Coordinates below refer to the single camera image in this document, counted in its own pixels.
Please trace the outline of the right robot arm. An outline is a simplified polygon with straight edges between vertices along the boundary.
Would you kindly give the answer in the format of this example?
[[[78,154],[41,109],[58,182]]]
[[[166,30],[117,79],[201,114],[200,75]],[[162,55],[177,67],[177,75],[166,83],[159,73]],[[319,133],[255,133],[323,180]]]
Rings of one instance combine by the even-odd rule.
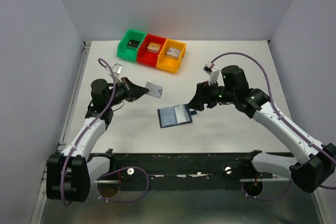
[[[188,107],[203,111],[217,105],[233,104],[250,119],[271,132],[293,157],[253,151],[245,157],[242,173],[249,178],[270,173],[291,179],[301,190],[312,193],[335,171],[335,145],[316,140],[286,117],[269,94],[249,87],[242,68],[231,65],[218,69],[211,62],[203,68],[209,80],[198,83]]]

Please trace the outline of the silver credit card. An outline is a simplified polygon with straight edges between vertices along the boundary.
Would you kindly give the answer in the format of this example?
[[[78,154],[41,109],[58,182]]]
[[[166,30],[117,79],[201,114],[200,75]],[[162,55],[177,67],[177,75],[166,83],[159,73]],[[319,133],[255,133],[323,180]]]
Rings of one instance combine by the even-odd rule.
[[[162,86],[147,82],[145,87],[149,90],[148,93],[146,93],[146,95],[149,95],[149,96],[155,97],[155,98],[161,98],[162,97],[162,93],[163,93],[163,87]]]

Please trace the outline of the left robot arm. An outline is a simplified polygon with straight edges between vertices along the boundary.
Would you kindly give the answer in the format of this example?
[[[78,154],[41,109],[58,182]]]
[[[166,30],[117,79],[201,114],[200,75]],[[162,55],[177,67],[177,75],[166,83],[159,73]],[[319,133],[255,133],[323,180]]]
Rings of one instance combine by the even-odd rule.
[[[94,180],[101,176],[112,179],[116,175],[116,166],[107,157],[89,156],[112,122],[112,107],[123,101],[136,101],[148,92],[148,88],[132,83],[127,77],[113,83],[105,79],[91,83],[91,102],[82,129],[68,147],[47,160],[47,198],[61,200],[65,206],[84,202]]]

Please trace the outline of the blue leather card holder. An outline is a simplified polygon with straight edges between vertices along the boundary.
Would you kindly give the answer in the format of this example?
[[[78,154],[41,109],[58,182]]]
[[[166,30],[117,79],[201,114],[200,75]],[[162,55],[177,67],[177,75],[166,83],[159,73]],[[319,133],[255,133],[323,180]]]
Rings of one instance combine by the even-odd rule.
[[[173,127],[193,122],[196,110],[190,110],[187,104],[165,107],[157,110],[160,128]]]

